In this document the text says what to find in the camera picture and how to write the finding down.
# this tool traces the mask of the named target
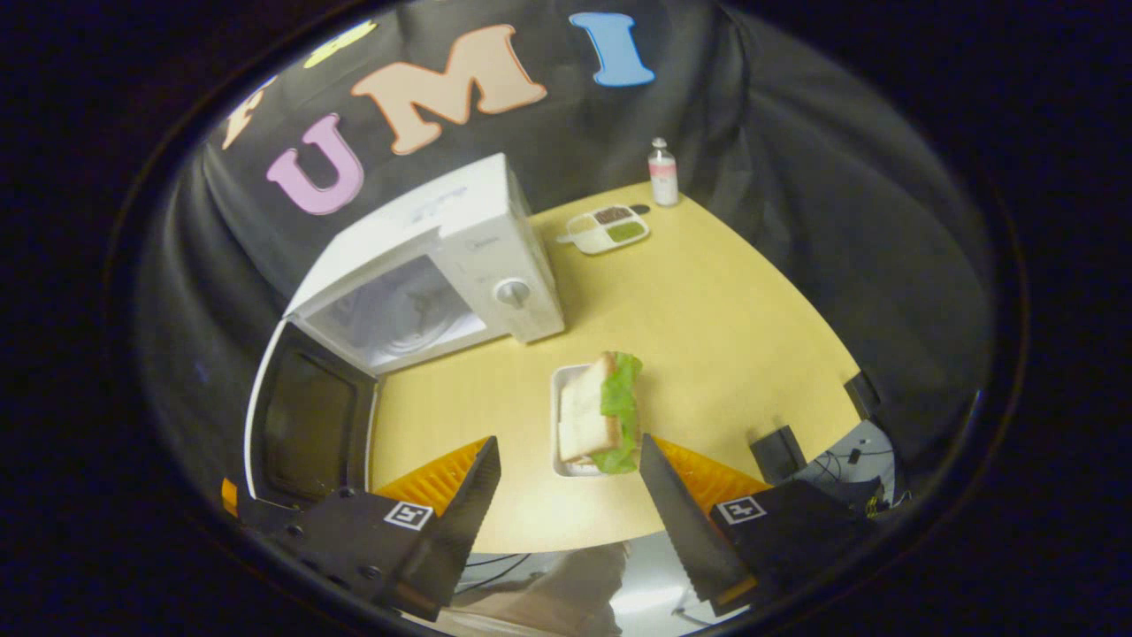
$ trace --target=white microwave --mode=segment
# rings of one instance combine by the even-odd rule
[[[565,329],[530,205],[495,154],[397,197],[323,250],[272,335],[245,424],[252,500],[369,490],[379,376],[511,335]]]

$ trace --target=bottle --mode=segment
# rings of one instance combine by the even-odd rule
[[[680,200],[676,186],[676,157],[668,152],[668,143],[663,137],[652,140],[649,177],[652,179],[652,198],[657,205],[676,205]]]

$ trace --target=microwave window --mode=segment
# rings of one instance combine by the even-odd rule
[[[309,322],[374,365],[486,327],[428,256],[343,294]]]
[[[341,485],[354,390],[299,353],[282,361],[264,428],[267,481],[320,500]]]

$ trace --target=pink label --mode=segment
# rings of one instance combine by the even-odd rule
[[[651,174],[653,177],[674,177],[676,174],[676,164],[675,163],[666,163],[666,164],[650,163],[649,164],[649,174]]]

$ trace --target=bread slice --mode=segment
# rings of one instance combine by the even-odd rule
[[[563,388],[558,398],[558,457],[563,463],[578,463],[590,454],[620,447],[620,422],[601,413],[601,386],[615,365],[614,355],[603,353]]]

